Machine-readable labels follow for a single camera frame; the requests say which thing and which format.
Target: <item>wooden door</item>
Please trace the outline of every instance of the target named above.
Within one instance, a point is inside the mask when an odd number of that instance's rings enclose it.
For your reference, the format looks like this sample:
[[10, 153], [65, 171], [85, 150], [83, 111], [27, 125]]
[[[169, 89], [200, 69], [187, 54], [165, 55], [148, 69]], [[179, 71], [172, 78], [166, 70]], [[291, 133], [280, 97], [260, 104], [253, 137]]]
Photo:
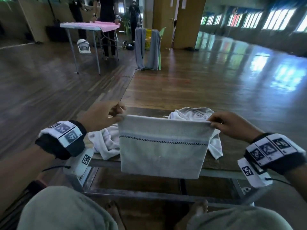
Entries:
[[172, 46], [176, 3], [177, 0], [154, 0], [153, 29], [160, 31], [166, 27], [161, 40], [161, 49]]
[[206, 0], [185, 0], [184, 9], [182, 1], [179, 1], [174, 48], [194, 48]]

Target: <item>bare foot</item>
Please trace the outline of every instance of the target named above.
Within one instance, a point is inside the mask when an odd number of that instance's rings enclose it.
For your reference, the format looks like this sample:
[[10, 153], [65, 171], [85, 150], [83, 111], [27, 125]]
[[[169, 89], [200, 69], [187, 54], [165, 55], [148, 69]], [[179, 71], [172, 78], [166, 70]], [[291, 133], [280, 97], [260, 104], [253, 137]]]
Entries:
[[117, 223], [118, 230], [126, 230], [124, 223], [122, 222], [122, 218], [118, 212], [118, 208], [114, 201], [111, 201], [105, 205], [105, 210], [113, 217], [115, 222]]
[[193, 217], [193, 216], [199, 216], [203, 213], [207, 213], [208, 211], [208, 202], [207, 200], [205, 202], [197, 202], [194, 203], [193, 206], [191, 206], [189, 213], [182, 218], [182, 220], [180, 220], [174, 227], [175, 230], [186, 230], [187, 229], [187, 224], [189, 222], [189, 220]]

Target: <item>pink cloth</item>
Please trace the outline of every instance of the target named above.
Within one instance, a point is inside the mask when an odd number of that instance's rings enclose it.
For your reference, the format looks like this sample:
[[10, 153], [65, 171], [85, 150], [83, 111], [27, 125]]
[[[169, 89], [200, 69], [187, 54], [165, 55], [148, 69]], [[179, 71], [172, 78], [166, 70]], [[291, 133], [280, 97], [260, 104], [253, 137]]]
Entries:
[[116, 25], [115, 23], [99, 22], [99, 21], [96, 21], [94, 23], [68, 23], [68, 24], [75, 26], [100, 27], [102, 32], [113, 31], [120, 27], [120, 23]]

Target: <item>towel stripe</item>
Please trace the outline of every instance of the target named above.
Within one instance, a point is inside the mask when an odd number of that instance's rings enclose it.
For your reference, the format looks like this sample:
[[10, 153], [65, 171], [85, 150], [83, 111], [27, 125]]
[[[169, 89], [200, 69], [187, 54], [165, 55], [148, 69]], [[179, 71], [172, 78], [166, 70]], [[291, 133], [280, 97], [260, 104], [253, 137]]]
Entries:
[[204, 146], [208, 146], [206, 143], [162, 141], [162, 140], [137, 138], [137, 137], [133, 137], [133, 136], [129, 136], [129, 135], [120, 135], [119, 137], [129, 138], [129, 139], [137, 139], [137, 140], [148, 141], [148, 142], [156, 142], [156, 143], [173, 143], [173, 144], [204, 145]]

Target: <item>cable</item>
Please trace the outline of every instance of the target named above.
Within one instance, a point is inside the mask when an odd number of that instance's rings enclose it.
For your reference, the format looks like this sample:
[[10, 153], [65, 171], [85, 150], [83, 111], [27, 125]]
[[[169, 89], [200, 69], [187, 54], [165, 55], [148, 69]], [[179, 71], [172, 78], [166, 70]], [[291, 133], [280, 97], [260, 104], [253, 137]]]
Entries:
[[47, 170], [56, 169], [56, 168], [61, 168], [61, 167], [63, 167], [63, 168], [67, 168], [67, 169], [70, 169], [70, 168], [71, 168], [71, 166], [67, 166], [67, 165], [59, 165], [59, 166], [53, 166], [53, 167], [50, 167], [50, 168], [44, 169], [44, 170], [42, 170], [42, 172], [47, 171]]
[[290, 183], [284, 182], [284, 181], [282, 181], [282, 180], [274, 179], [274, 178], [264, 178], [264, 179], [267, 180], [267, 181], [271, 181], [271, 180], [273, 180], [273, 181], [278, 181], [278, 182], [282, 182], [282, 183], [285, 183], [285, 184], [287, 184], [287, 185], [293, 186], [293, 185], [291, 185]]

